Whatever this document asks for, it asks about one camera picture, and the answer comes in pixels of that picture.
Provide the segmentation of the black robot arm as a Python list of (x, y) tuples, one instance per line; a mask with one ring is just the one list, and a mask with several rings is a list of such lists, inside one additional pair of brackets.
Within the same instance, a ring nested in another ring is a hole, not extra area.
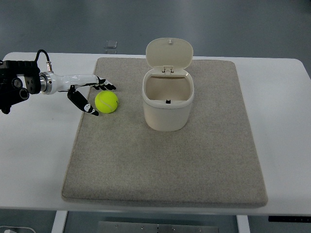
[(28, 100), (30, 95), (52, 95), (66, 92), (68, 99), (81, 111), (97, 116), (88, 100), (77, 90), (79, 87), (91, 86), (97, 90), (115, 90), (116, 87), (107, 79), (96, 75), (54, 74), (50, 61), (47, 72), (41, 72), (37, 61), (12, 61), (0, 63), (0, 110), (10, 113), (15, 104)]

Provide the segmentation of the white robotic hand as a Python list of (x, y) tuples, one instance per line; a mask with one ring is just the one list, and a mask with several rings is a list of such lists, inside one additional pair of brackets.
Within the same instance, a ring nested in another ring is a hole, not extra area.
[(59, 76), (53, 72), (41, 72), (39, 74), (41, 83), (41, 92), (46, 95), (51, 95), (56, 92), (67, 92), (68, 99), (81, 111), (91, 115), (98, 116), (96, 111), (88, 100), (76, 90), (82, 86), (95, 85), (96, 90), (116, 90), (116, 87), (109, 83), (107, 79), (96, 75), (65, 75)]

